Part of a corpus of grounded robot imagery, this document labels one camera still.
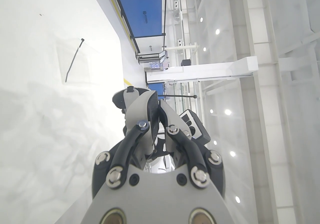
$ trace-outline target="yellow floor line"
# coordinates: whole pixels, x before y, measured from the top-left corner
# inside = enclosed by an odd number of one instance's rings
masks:
[[[131,43],[132,49],[134,50],[134,52],[137,53],[135,44],[133,43],[132,39],[130,38],[130,34],[129,34],[129,32],[128,32],[127,26],[125,25],[125,23],[124,23],[121,15],[120,15],[120,11],[119,11],[117,5],[115,4],[114,0],[111,0],[111,2],[112,2],[113,6],[114,6],[114,8],[115,8],[115,11],[117,12],[117,15],[118,15],[118,17],[119,17],[122,25],[123,25],[123,28],[124,28],[124,30],[125,30],[125,33],[127,34],[127,37],[128,37],[128,39],[129,39],[129,42]]]
[[[126,80],[125,78],[123,79],[123,81],[128,85],[128,86],[133,86],[128,80]]]

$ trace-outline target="blue panel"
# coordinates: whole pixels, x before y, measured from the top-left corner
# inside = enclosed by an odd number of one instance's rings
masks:
[[[135,37],[162,34],[162,0],[120,0]]]
[[[148,84],[149,89],[151,90],[155,90],[158,95],[164,95],[165,91],[164,91],[164,86],[163,83],[152,83],[152,84]]]

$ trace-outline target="circular lens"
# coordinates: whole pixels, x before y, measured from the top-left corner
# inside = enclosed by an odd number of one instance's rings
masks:
[[[205,209],[195,209],[189,219],[189,224],[216,224],[213,217]]]
[[[102,219],[101,224],[125,224],[125,215],[120,209],[110,210]]]

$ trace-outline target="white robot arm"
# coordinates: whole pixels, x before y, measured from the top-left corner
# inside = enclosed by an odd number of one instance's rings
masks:
[[[93,201],[81,224],[234,224],[224,203],[221,156],[191,137],[186,122],[156,91],[128,87],[113,97],[125,113],[124,139],[95,161]],[[164,141],[155,140],[159,121]],[[176,169],[143,171],[170,154]]]

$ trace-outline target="logo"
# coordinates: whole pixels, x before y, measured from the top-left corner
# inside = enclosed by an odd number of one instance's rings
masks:
[[[146,14],[147,14],[147,12],[143,11],[144,21],[145,21],[145,23],[148,23],[148,18],[146,16]]]

